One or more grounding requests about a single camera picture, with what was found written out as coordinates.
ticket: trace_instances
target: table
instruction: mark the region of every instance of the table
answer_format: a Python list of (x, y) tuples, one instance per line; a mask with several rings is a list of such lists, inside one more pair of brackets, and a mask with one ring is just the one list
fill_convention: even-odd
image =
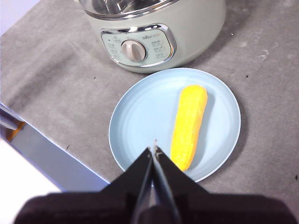
[[(224, 27), (185, 67), (235, 94), (241, 135), (210, 192), (263, 194), (299, 218), (299, 1), (227, 0)], [(108, 144), (112, 111), (145, 75), (112, 62), (72, 0), (42, 0), (1, 37), (1, 103), (93, 171), (122, 173)]]

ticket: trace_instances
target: chrome trim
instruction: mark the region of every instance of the chrome trim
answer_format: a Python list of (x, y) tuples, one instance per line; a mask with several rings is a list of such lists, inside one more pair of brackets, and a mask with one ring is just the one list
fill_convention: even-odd
[(165, 24), (162, 23), (155, 23), (155, 24), (150, 24), (147, 26), (140, 26), (140, 27), (130, 27), (130, 28), (124, 28), (124, 29), (102, 29), (101, 30), (101, 38), (103, 41), (103, 35), (104, 34), (128, 34), (128, 33), (137, 33), (137, 32), (144, 32), (144, 31), (148, 31), (151, 29), (158, 29), (164, 32), (164, 34), (166, 35), (166, 38), (168, 40), (168, 43), (170, 45), (171, 48), (171, 52), (169, 54), (169, 56), (165, 59), (162, 60), (160, 62), (154, 63), (154, 64), (148, 64), (148, 65), (127, 65), (127, 64), (123, 64), (119, 61), (117, 61), (116, 59), (114, 59), (108, 52), (107, 48), (106, 52), (108, 53), (108, 55), (111, 57), (111, 59), (117, 63), (117, 64), (121, 64), (123, 66), (128, 66), (128, 67), (133, 67), (133, 68), (148, 68), (148, 67), (154, 67), (154, 66), (158, 66), (161, 65), (163, 63), (168, 62), (170, 59), (172, 59), (172, 57), (174, 56), (174, 54), (177, 51), (177, 42), (171, 32), (171, 30), (169, 29), (168, 26), (166, 26)]
[(99, 20), (109, 20), (109, 21), (128, 20), (128, 19), (132, 19), (132, 18), (136, 18), (136, 17), (140, 17), (140, 16), (143, 16), (143, 15), (146, 15), (146, 14), (156, 12), (156, 11), (158, 11), (160, 9), (163, 9), (165, 7), (168, 7), (168, 6), (174, 4), (178, 1), (179, 0), (168, 0), (168, 1), (164, 1), (164, 2), (159, 2), (157, 4), (154, 4), (152, 6), (145, 7), (145, 8), (142, 8), (142, 9), (138, 9), (138, 10), (135, 10), (135, 11), (130, 11), (130, 12), (127, 12), (127, 13), (119, 13), (119, 14), (96, 14), (96, 13), (93, 13), (93, 12), (89, 12), (86, 9), (84, 9), (84, 10), (85, 10), (86, 14), (88, 14), (89, 16), (91, 16), (95, 19), (99, 19)]

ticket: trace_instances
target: light blue plate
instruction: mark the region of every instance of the light blue plate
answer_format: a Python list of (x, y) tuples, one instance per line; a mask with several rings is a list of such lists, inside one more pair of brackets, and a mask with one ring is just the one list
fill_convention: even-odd
[(181, 90), (192, 84), (207, 89), (208, 101), (196, 154), (185, 173), (200, 181), (215, 172), (232, 153), (241, 128), (238, 103), (231, 90), (204, 71), (179, 68), (154, 73), (131, 87), (117, 104), (109, 126), (109, 144), (126, 170), (154, 140), (170, 156)]

